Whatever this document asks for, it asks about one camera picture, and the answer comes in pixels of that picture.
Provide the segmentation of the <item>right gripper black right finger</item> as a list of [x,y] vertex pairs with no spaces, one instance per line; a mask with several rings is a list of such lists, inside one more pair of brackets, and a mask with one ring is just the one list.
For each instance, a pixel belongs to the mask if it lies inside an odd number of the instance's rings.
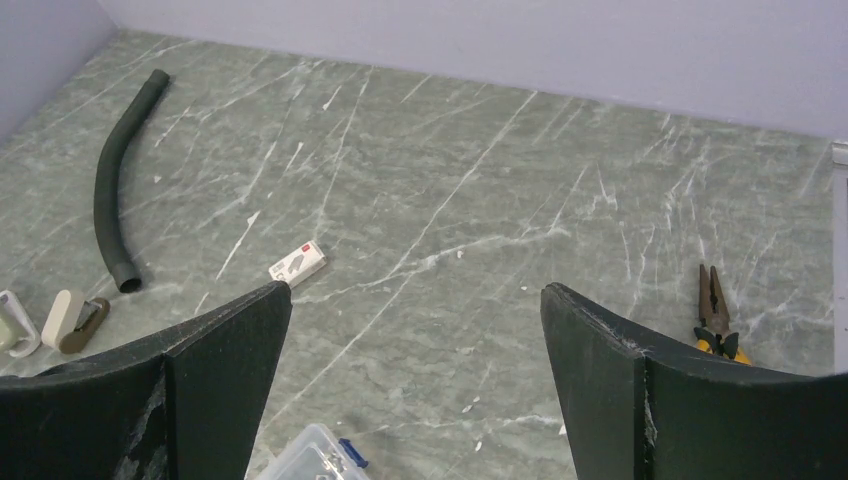
[[843,479],[847,377],[710,355],[560,283],[541,322],[581,479]]

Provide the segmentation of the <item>white staple box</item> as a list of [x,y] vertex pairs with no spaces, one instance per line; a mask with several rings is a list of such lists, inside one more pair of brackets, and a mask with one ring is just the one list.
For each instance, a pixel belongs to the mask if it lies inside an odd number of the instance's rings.
[[268,268],[273,280],[283,281],[294,288],[320,270],[327,256],[315,241],[308,241]]

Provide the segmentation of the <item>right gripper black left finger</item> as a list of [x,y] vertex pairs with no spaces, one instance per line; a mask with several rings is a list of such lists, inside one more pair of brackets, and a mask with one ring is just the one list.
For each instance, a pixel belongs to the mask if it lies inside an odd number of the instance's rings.
[[270,282],[32,377],[1,380],[5,479],[240,479],[292,311]]

